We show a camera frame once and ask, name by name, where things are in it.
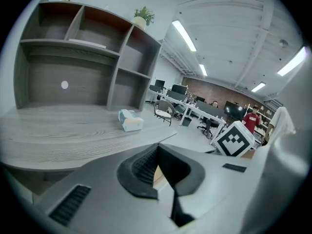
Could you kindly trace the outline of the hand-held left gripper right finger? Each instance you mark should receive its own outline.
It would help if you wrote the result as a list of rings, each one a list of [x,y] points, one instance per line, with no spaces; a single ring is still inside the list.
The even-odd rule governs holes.
[[[251,198],[252,161],[160,145],[161,169],[175,178],[174,194],[161,191],[161,204],[173,214],[170,230],[158,234],[240,234]]]

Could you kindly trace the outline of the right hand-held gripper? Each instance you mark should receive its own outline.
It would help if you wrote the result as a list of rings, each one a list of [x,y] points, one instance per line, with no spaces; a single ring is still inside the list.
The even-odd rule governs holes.
[[[240,122],[234,121],[213,142],[215,151],[211,154],[232,157],[253,157],[255,138]]]

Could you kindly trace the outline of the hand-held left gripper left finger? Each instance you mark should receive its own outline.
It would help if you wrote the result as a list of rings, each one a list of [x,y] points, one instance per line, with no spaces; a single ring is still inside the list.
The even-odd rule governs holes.
[[[35,207],[46,216],[76,186],[90,188],[67,226],[48,218],[57,234],[165,234],[171,220],[156,199],[138,198],[126,191],[117,179],[122,161],[142,152],[147,146],[129,149],[92,160],[49,188]]]

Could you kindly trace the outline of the black office chair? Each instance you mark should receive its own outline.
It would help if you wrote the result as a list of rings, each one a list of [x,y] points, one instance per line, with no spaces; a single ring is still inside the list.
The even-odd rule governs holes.
[[[203,121],[205,126],[197,126],[199,129],[203,129],[202,133],[206,136],[206,138],[212,138],[211,128],[217,128],[219,126],[219,122],[214,119],[206,119]]]

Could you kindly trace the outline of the large black television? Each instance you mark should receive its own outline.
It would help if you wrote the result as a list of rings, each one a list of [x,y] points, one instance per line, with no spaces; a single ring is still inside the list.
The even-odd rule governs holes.
[[[225,106],[224,106],[224,114],[233,117],[237,120],[242,120],[247,109],[236,105],[234,103],[231,103],[229,101],[226,101]]]

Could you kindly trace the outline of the dark grey desk partition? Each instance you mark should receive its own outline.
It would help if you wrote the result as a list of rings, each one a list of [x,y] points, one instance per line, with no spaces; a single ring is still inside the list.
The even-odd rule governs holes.
[[[186,98],[185,95],[171,91],[171,90],[168,90],[166,95],[178,101],[184,101]]]
[[[198,108],[201,111],[204,111],[204,112],[214,116],[214,117],[221,118],[224,115],[222,109],[216,108],[216,107],[214,107],[214,106],[212,106],[210,104],[207,104],[207,103],[205,103],[203,101],[200,101],[200,100],[198,100],[196,102],[195,107]]]

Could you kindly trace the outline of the long white office desk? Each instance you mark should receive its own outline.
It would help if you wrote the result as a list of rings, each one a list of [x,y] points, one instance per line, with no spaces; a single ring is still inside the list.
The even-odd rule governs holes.
[[[176,104],[183,105],[183,106],[186,108],[186,111],[185,111],[185,113],[184,113],[183,116],[182,116],[182,120],[181,120],[179,126],[182,125],[183,120],[184,120],[184,118],[185,118],[186,115],[187,115],[188,109],[190,109],[191,111],[196,112],[196,113],[199,114],[200,116],[206,117],[207,119],[213,119],[213,120],[217,121],[217,122],[219,123],[219,126],[217,127],[217,130],[216,130],[215,134],[212,136],[212,139],[211,139],[211,141],[210,141],[210,145],[212,145],[212,144],[214,143],[215,139],[216,139],[217,136],[221,133],[222,128],[223,128],[223,127],[225,126],[225,124],[226,124],[226,121],[225,121],[225,120],[223,120],[223,119],[221,119],[221,118],[218,118],[218,117],[215,117],[215,116],[213,116],[213,115],[211,115],[211,114],[208,114],[208,113],[206,113],[206,112],[204,112],[204,111],[202,111],[202,110],[200,110],[200,109],[198,109],[198,108],[196,108],[196,107],[194,107],[194,106],[192,106],[192,105],[190,105],[190,104],[184,103],[184,102],[182,102],[182,101],[178,101],[178,100],[176,100],[176,99],[174,99],[174,98],[171,98],[171,97],[169,97],[169,96],[167,96],[167,95],[164,95],[163,93],[155,92],[155,91],[150,90],[150,89],[148,89],[148,92],[149,92],[149,93],[152,93],[152,94],[154,94],[154,95],[160,96],[160,97],[161,97],[162,99],[164,99],[164,100],[167,100],[167,101],[170,101],[170,102],[173,102],[173,103],[176,103]]]

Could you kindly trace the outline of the grey wooden desk with shelves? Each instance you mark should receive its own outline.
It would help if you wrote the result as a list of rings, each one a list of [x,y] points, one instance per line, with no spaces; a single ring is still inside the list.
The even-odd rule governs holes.
[[[18,39],[15,106],[0,117],[2,164],[62,173],[176,131],[143,106],[161,43],[107,10],[39,0]],[[125,132],[119,110],[144,119]]]

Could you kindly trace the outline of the dark wicker chair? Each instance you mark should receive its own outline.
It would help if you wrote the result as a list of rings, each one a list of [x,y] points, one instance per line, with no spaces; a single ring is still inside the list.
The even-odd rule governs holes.
[[[171,117],[171,118],[162,118],[162,117],[158,117],[158,116],[155,114],[155,111],[156,111],[156,110],[165,111],[165,112],[171,114],[172,117]],[[165,100],[158,100],[158,101],[156,101],[156,102],[154,103],[154,116],[156,116],[157,118],[163,119],[163,122],[165,122],[165,121],[169,122],[169,126],[171,126],[172,119],[173,119],[173,117],[174,117],[174,115],[175,115],[175,112],[176,112],[176,111],[175,111],[174,106],[173,106],[171,103],[169,103],[169,102],[167,102],[167,101],[165,101]]]

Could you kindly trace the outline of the pale blue tissue pack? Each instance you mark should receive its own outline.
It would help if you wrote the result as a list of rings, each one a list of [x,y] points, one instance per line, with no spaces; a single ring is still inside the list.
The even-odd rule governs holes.
[[[125,132],[139,131],[144,125],[144,119],[133,110],[119,110],[118,120]]]

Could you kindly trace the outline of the potted green plant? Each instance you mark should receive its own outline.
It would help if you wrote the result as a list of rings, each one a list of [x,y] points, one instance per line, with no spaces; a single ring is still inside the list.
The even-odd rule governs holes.
[[[135,10],[134,17],[131,19],[131,22],[142,30],[145,30],[147,26],[154,23],[154,18],[154,13],[144,6],[142,9]]]

